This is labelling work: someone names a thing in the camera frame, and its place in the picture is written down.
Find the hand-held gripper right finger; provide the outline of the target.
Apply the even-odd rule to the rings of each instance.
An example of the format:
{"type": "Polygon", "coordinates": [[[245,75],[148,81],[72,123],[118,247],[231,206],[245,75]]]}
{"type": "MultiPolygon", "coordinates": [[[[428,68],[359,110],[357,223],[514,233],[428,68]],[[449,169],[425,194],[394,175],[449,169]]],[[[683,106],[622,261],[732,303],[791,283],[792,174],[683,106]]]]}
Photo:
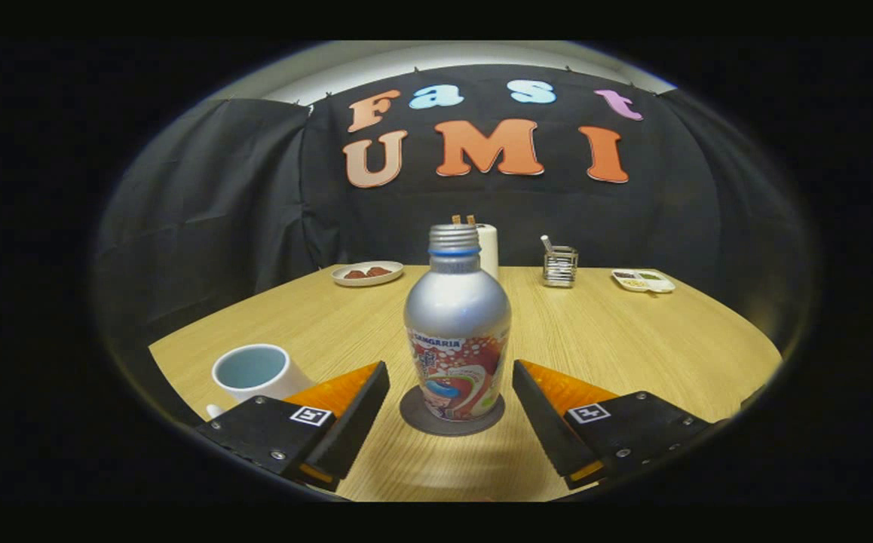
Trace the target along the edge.
{"type": "Polygon", "coordinates": [[[513,390],[569,489],[613,482],[660,464],[712,433],[712,423],[649,391],[619,395],[516,360],[513,390]]]}

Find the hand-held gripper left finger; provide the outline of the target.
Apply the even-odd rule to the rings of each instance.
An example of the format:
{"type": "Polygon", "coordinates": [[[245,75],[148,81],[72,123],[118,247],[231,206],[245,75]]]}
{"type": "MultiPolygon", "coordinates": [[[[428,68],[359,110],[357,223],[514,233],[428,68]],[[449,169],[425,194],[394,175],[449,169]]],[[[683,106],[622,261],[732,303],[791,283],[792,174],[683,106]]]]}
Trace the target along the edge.
{"type": "Polygon", "coordinates": [[[277,477],[333,492],[350,474],[389,388],[380,360],[286,399],[251,397],[195,430],[277,477]]]}

